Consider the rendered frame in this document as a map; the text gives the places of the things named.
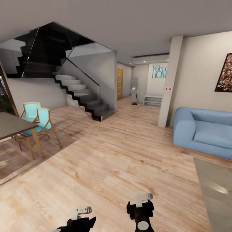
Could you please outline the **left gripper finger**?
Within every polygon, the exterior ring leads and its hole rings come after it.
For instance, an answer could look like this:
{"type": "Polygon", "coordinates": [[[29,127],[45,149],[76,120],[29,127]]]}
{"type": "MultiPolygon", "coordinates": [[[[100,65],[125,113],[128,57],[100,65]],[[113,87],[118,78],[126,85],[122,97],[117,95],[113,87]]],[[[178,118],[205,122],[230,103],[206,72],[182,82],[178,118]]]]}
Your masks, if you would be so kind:
{"type": "Polygon", "coordinates": [[[93,219],[90,219],[89,230],[93,227],[95,221],[96,221],[96,217],[93,217],[93,219]]]}

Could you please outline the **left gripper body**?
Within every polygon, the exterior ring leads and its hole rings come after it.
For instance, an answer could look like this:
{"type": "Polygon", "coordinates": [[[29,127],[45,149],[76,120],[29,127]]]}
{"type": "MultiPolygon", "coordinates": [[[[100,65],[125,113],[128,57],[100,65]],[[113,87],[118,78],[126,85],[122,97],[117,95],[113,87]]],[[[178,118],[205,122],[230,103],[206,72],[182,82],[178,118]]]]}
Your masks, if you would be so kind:
{"type": "Polygon", "coordinates": [[[88,217],[81,217],[81,219],[67,221],[67,225],[71,225],[75,232],[89,232],[90,219],[88,217]]]}

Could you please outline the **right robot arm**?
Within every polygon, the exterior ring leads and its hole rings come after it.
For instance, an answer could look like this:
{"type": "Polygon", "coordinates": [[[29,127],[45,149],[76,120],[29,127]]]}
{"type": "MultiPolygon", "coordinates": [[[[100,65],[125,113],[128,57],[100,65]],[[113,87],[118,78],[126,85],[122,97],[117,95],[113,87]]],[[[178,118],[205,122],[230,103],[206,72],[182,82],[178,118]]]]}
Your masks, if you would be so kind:
{"type": "Polygon", "coordinates": [[[154,205],[150,201],[153,199],[152,193],[135,195],[136,204],[127,204],[127,213],[131,220],[136,222],[135,232],[154,232],[149,217],[153,217],[154,205]],[[142,201],[148,200],[146,203],[142,201]]]}

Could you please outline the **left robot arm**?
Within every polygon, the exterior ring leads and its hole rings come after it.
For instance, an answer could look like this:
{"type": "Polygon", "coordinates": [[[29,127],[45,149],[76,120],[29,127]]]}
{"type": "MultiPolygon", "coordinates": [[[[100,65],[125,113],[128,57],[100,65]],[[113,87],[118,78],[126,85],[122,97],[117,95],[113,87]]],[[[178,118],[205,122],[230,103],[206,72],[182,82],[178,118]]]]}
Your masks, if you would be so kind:
{"type": "Polygon", "coordinates": [[[96,217],[80,217],[80,214],[89,214],[92,212],[91,206],[75,207],[72,218],[67,221],[67,226],[59,227],[51,232],[89,232],[93,227],[96,217]]]}

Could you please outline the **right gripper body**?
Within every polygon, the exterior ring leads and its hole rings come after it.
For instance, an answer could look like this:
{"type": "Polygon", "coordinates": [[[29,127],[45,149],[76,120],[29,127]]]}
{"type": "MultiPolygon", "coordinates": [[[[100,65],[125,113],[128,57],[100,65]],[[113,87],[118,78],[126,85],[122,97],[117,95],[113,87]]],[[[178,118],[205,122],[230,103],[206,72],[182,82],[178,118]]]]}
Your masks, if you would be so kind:
{"type": "Polygon", "coordinates": [[[129,205],[129,214],[131,220],[136,220],[136,216],[140,213],[146,214],[149,217],[153,217],[153,211],[150,202],[142,203],[142,207],[137,208],[136,204],[129,205]]]}

